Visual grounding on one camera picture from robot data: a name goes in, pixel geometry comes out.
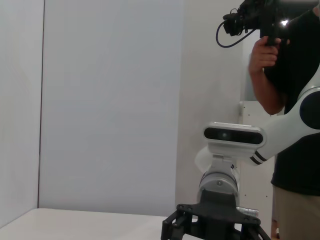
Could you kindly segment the person's bare hand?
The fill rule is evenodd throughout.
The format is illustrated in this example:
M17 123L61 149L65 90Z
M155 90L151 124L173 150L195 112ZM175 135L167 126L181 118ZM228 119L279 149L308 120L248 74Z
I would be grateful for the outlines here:
M276 46L267 45L268 40L268 36L263 36L255 42L248 65L250 74L258 74L262 72L263 68L275 65L278 58L278 45L280 39L277 38L275 40Z

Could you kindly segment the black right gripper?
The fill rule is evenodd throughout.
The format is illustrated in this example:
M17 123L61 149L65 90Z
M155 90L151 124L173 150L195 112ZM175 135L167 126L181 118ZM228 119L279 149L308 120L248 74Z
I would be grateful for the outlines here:
M260 226L259 211L237 206L233 194L204 190L200 202L179 204L162 221L161 240L271 240Z

